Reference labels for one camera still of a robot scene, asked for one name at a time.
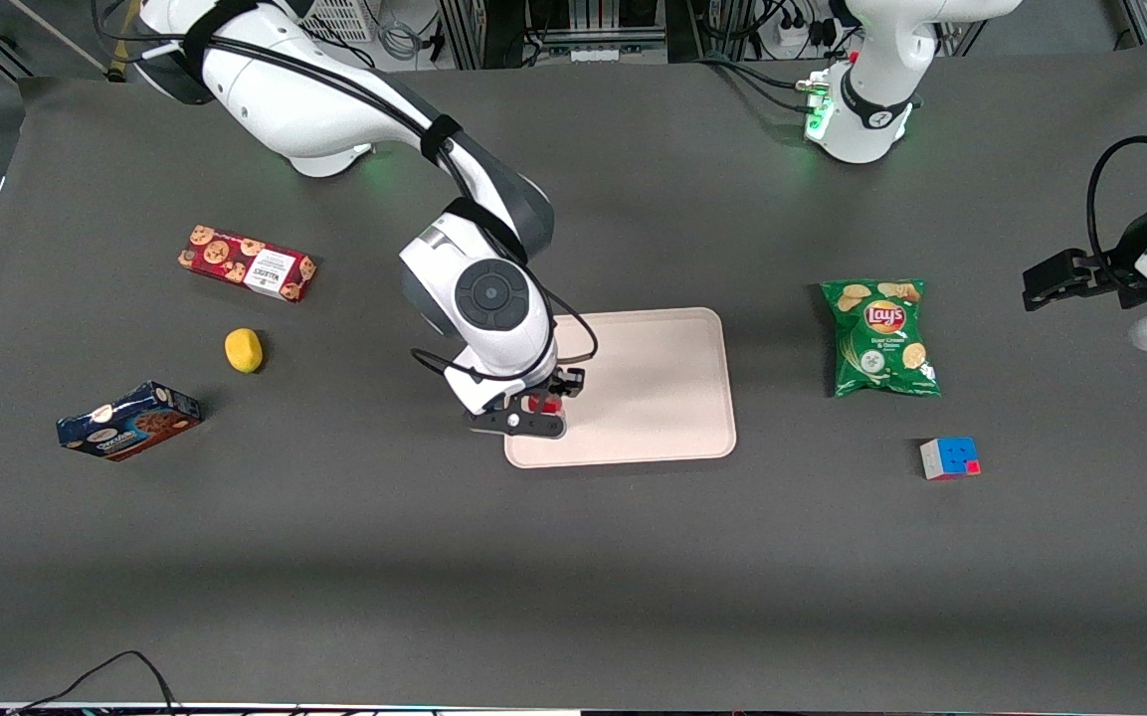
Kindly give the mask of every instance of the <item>rubik's cube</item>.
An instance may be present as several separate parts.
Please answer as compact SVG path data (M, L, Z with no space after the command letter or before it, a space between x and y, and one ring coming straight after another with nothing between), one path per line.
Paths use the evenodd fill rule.
M937 436L922 445L922 470L929 481L955 481L978 475L975 439L968 436Z

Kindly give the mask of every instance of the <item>green chip bag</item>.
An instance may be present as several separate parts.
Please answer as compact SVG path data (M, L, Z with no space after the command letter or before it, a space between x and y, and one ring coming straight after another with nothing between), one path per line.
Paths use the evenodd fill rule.
M828 281L820 288L836 322L834 398L863 387L941 395L919 334L923 281Z

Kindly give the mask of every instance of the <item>lay's logo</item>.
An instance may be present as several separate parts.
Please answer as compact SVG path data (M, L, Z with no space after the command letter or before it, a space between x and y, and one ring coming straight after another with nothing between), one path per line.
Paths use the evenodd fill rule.
M865 322L875 332L892 334L904 327L904 309L890 301L873 301L865 306Z

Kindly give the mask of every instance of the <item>lemon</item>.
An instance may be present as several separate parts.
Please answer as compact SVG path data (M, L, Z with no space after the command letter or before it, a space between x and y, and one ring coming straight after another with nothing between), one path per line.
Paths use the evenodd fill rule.
M228 364L243 373L253 373L264 361L264 347L258 343L258 335L250 329L236 329L224 340L224 353Z

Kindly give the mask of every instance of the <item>red cookie box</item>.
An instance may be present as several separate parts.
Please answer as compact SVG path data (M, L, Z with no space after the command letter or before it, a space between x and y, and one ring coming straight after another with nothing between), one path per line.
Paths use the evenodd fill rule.
M312 258L298 250L200 224L188 235L187 248L179 252L179 264L190 272L290 303L304 298L318 272Z

